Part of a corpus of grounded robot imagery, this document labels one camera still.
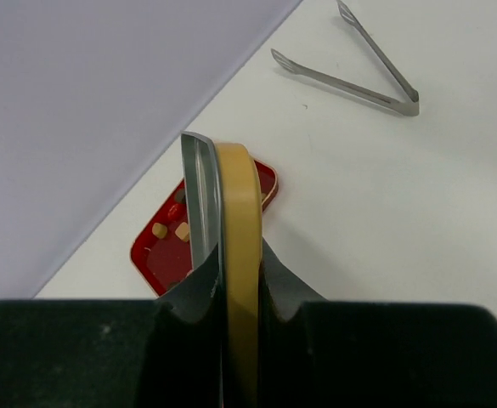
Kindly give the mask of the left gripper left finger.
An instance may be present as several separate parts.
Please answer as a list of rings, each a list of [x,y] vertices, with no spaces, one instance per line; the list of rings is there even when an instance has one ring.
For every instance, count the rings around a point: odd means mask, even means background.
[[[219,256],[155,300],[0,301],[0,407],[219,407]]]

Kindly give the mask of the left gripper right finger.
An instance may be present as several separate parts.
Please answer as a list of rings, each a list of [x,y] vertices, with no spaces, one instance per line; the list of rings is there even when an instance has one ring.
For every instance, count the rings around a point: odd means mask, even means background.
[[[263,246],[262,407],[497,407],[497,319],[458,303],[332,301]]]

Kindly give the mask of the silver tin lid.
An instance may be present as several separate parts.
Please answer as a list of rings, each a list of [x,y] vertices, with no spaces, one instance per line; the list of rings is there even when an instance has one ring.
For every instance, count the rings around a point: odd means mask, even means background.
[[[255,162],[242,144],[181,135],[192,265],[217,249],[217,290],[224,301],[223,403],[258,405],[259,270],[262,199]]]

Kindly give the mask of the metal tongs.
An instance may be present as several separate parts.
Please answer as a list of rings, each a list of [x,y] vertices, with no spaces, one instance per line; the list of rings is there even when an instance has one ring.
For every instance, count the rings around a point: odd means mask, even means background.
[[[389,82],[388,90],[375,88],[364,74],[355,74],[350,71],[346,76],[333,75],[304,65],[284,55],[276,48],[271,48],[270,54],[277,66],[287,76],[303,84],[374,107],[379,111],[387,111],[395,116],[419,116],[421,103],[418,91],[382,51],[348,7],[347,2],[338,1],[336,8],[337,17],[333,19],[333,24],[340,32],[353,40],[359,52],[365,54],[366,60],[371,63],[375,71]]]

